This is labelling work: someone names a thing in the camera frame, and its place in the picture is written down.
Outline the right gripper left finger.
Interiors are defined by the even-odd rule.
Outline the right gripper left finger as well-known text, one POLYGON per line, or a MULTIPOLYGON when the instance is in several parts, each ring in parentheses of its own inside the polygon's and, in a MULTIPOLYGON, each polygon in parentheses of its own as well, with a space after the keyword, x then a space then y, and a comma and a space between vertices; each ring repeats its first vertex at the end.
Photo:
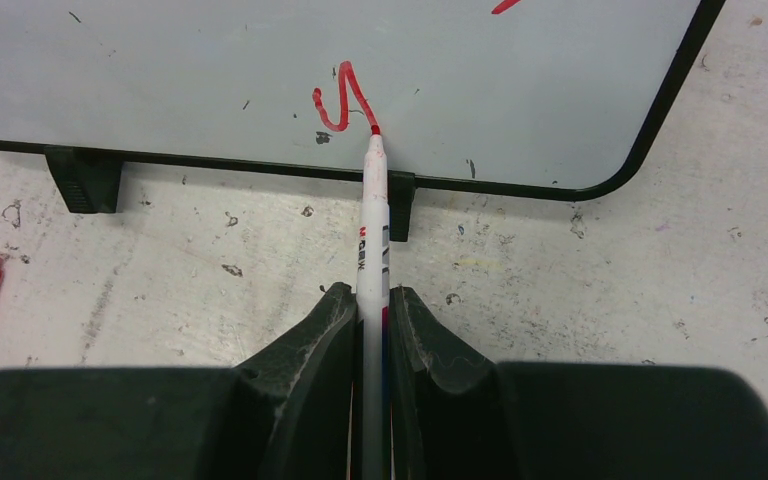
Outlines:
POLYGON ((356 301, 234 367, 0 370, 0 479, 343 479, 356 301))

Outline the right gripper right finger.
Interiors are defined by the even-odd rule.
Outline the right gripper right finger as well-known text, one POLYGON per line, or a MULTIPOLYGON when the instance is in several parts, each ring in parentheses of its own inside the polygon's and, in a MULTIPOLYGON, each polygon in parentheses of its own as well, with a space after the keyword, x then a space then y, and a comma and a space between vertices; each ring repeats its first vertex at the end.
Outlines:
POLYGON ((768 479, 768 410, 715 368, 494 362, 391 292, 400 479, 768 479))

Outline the white marker pen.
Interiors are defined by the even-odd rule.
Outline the white marker pen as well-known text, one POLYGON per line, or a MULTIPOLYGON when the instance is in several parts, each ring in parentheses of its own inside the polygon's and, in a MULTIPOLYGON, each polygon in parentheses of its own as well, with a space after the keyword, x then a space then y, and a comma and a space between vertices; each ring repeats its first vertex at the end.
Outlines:
POLYGON ((388 161, 379 126, 371 127, 364 156, 356 300, 362 327, 361 477, 391 477, 388 391, 389 319, 388 161))

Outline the small black-framed whiteboard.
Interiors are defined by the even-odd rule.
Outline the small black-framed whiteboard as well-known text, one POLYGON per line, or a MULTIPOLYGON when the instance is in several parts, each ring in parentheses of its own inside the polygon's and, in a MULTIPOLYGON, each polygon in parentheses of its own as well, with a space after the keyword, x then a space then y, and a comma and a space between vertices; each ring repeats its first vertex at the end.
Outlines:
POLYGON ((578 202, 639 170, 719 1, 0 1, 0 151, 69 211, 124 163, 578 202))

